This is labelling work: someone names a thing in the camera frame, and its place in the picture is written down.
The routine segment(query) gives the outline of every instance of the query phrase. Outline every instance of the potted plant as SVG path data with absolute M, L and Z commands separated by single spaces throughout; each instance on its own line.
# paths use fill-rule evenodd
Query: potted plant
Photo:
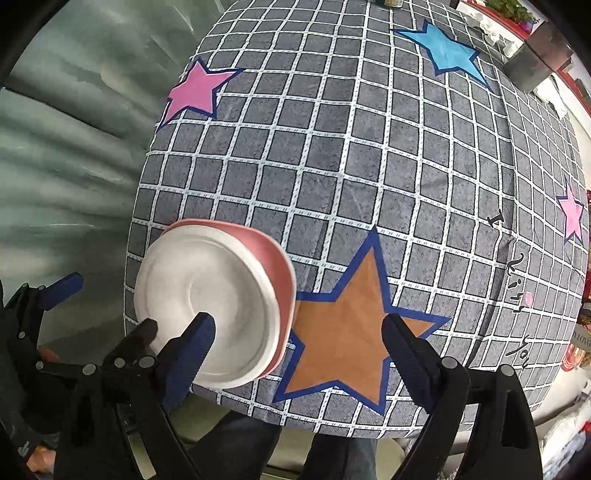
M 538 21 L 518 0 L 486 0 L 486 6 L 494 10 L 499 16 L 519 25 L 527 33 L 532 32 L 535 23 Z

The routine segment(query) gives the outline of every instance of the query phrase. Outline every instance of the orange star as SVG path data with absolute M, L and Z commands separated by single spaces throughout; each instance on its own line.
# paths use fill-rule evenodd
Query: orange star
M 398 313 L 416 336 L 449 319 L 391 306 L 375 228 L 330 293 L 298 292 L 291 340 L 296 350 L 274 401 L 339 387 L 383 414 L 390 358 L 382 320 Z

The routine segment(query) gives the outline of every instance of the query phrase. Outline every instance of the hand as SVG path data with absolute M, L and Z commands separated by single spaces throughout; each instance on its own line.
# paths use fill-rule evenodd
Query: hand
M 39 355 L 46 362 L 57 362 L 59 357 L 46 346 L 39 348 Z M 27 467 L 31 472 L 49 473 L 56 462 L 56 452 L 39 445 L 27 461 Z

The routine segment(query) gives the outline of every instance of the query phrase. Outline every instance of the star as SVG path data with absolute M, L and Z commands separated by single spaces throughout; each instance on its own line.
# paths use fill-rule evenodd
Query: star
M 189 68 L 184 80 L 170 90 L 158 130 L 170 122 L 177 113 L 186 109 L 216 118 L 216 94 L 223 85 L 242 71 L 243 69 L 209 70 L 205 62 L 198 58 Z
M 398 313 L 422 338 L 449 321 L 392 306 L 375 227 L 331 292 L 299 291 L 297 300 L 290 336 L 295 351 L 276 402 L 338 387 L 383 415 L 391 362 L 382 343 L 384 317 Z
M 583 243 L 583 231 L 581 219 L 583 218 L 584 205 L 574 198 L 572 189 L 566 177 L 564 178 L 564 191 L 566 196 L 556 196 L 558 205 L 564 212 L 564 243 L 575 237 Z
M 406 37 L 427 50 L 435 68 L 435 75 L 445 72 L 466 72 L 477 82 L 489 88 L 480 70 L 474 64 L 479 50 L 452 40 L 432 23 L 425 20 L 422 30 L 394 29 L 394 33 Z

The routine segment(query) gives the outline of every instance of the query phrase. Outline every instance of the jeans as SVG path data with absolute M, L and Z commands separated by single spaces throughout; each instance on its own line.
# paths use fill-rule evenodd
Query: jeans
M 231 411 L 188 454 L 204 480 L 259 480 L 280 433 L 279 425 Z M 373 439 L 317 433 L 298 478 L 376 480 L 376 447 Z

